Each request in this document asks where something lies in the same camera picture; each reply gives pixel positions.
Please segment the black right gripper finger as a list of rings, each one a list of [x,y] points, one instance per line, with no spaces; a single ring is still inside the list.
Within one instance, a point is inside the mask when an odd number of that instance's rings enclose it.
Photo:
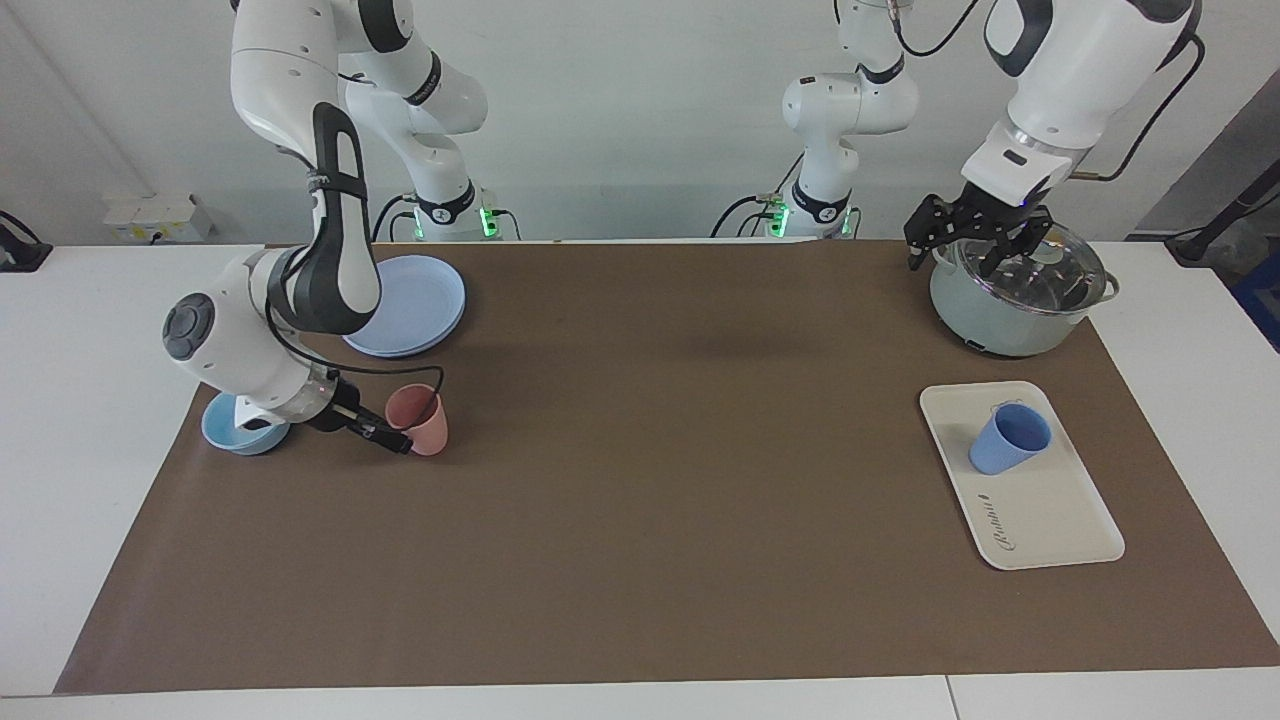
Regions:
[[[413,447],[413,441],[404,432],[390,427],[379,415],[364,410],[348,420],[348,429],[393,454],[407,455]]]

